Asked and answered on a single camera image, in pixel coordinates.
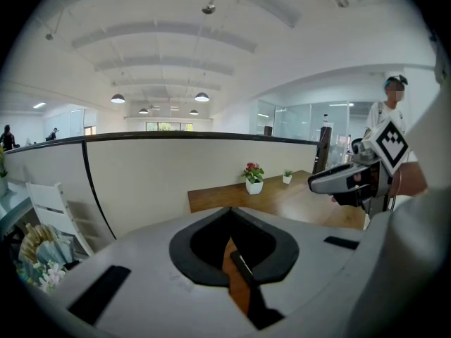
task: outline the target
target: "small potted plant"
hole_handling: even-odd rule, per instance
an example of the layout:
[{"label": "small potted plant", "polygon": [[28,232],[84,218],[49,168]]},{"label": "small potted plant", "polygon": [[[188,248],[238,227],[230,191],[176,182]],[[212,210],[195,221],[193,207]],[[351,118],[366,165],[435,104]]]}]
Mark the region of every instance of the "small potted plant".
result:
[{"label": "small potted plant", "polygon": [[8,172],[6,172],[3,165],[4,157],[3,148],[0,146],[0,198],[5,195],[8,190],[8,182],[6,181]]},{"label": "small potted plant", "polygon": [[291,178],[293,177],[293,171],[285,169],[283,171],[283,182],[285,184],[289,184],[291,182]]},{"label": "small potted plant", "polygon": [[263,188],[263,177],[265,172],[256,163],[248,163],[241,176],[246,177],[246,189],[249,194],[258,194]]}]

